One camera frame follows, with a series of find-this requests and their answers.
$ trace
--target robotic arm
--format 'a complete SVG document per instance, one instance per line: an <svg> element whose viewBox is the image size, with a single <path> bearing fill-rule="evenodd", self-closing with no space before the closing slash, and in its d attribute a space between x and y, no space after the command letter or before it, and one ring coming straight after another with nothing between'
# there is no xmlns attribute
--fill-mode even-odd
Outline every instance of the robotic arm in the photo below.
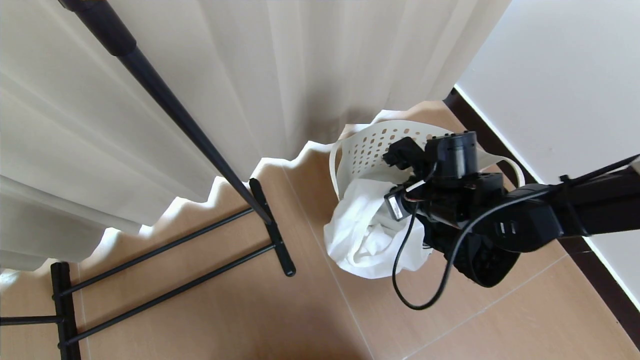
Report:
<svg viewBox="0 0 640 360"><path fill-rule="evenodd" d="M452 266L489 288L506 276L521 252L553 239L640 229L639 156L575 179L561 176L556 185L528 184L507 192L501 173L478 172L476 146L475 132L465 131L434 137L424 150L403 138L383 155L389 166L413 169L407 182L385 196L390 213L396 220L411 216L411 225L416 218L422 222L424 245L447 259L438 292L422 306L400 294L394 267L394 288L410 308L433 305Z"/></svg>

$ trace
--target perforated basket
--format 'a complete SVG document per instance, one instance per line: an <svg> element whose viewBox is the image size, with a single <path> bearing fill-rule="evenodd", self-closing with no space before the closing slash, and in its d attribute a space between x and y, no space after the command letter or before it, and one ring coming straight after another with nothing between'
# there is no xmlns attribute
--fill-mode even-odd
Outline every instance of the perforated basket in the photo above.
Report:
<svg viewBox="0 0 640 360"><path fill-rule="evenodd" d="M397 167L389 167L382 160L382 155L389 150L389 145L392 143L409 136L424 148L431 137L443 136L451 132L451 130L421 122L388 120L368 125L349 138L338 140L333 145L329 157L333 189L338 199L342 200L347 186L354 179L364 178L399 184L409 178L410 168L407 171L402 171ZM335 159L340 149L342 149L342 157L336 170ZM488 154L480 149L477 150L477 153L479 169L504 160L516 170L518 186L524 184L522 171L513 161L502 156Z"/></svg>

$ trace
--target beige curtain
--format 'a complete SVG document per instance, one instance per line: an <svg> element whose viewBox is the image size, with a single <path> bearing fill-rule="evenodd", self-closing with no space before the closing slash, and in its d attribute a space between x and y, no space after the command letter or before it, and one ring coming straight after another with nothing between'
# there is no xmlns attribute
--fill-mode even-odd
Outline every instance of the beige curtain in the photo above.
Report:
<svg viewBox="0 0 640 360"><path fill-rule="evenodd" d="M111 1L243 179L347 122L443 99L507 4ZM79 261L106 227L206 200L215 169L73 13L55 0L0 12L0 266Z"/></svg>

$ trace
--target brown floor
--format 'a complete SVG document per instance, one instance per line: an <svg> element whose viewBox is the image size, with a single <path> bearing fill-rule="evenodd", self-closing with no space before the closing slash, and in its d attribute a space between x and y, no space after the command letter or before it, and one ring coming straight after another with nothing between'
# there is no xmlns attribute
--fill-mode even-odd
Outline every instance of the brown floor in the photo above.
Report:
<svg viewBox="0 0 640 360"><path fill-rule="evenodd" d="M459 131L441 102L410 110L412 120ZM595 290L557 242L524 254L498 286L481 288L454 272L439 303L416 312L390 279L343 272L326 256L323 226L337 203L327 149L293 163L268 161L259 175L298 273L285 277L274 252L259 256L81 342L83 359L640 359ZM215 206L185 203L149 236L118 234L113 248L72 265L86 279L246 207L227 184ZM255 214L76 293L87 329L267 243ZM433 254L399 275L410 300L431 296L444 259ZM46 268L20 274L1 295L3 316L53 312ZM56 359L55 325L1 328L0 354Z"/></svg>

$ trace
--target baseboard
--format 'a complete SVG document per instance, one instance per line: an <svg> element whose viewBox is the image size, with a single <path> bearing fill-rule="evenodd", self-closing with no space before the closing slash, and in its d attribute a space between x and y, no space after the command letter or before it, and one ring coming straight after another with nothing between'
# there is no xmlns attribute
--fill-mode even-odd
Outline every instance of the baseboard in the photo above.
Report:
<svg viewBox="0 0 640 360"><path fill-rule="evenodd" d="M483 116L479 114L476 107L467 102L457 89L451 91L444 103L467 129L476 132L478 143L486 151L517 162L523 170L527 184L541 182L530 166L523 164L522 158L514 154L515 150L511 144L504 141L504 137L492 124L483 120ZM499 163L498 166L512 183L516 183L516 175L509 165ZM640 349L640 311L608 270L606 266L608 264L601 261L581 236L564 238L559 242L607 304L636 347Z"/></svg>

